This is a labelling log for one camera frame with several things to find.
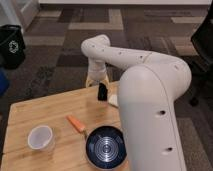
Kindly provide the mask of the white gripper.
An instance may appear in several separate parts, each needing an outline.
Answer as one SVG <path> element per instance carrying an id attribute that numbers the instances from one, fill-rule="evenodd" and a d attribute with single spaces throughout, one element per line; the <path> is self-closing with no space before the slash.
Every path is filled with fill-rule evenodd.
<path id="1" fill-rule="evenodd" d="M 106 77 L 107 75 L 107 70 L 106 70 L 106 65 L 103 61 L 99 60 L 89 60 L 89 65 L 88 65 L 88 76 L 86 78 L 85 82 L 85 87 L 91 87 L 94 83 L 93 80 L 96 81 L 101 81 L 102 84 L 104 84 L 106 87 L 109 86 L 109 79 Z"/>

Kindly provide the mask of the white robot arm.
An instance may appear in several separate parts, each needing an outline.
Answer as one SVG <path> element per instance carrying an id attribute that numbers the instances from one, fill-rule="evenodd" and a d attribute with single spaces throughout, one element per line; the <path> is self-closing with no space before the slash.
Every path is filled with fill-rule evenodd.
<path id="1" fill-rule="evenodd" d="M 117 99 L 131 171 L 187 171 L 174 102 L 189 89 L 192 74 L 181 58 L 115 47 L 101 34 L 81 43 L 88 81 L 101 80 L 111 64 L 124 71 Z"/>

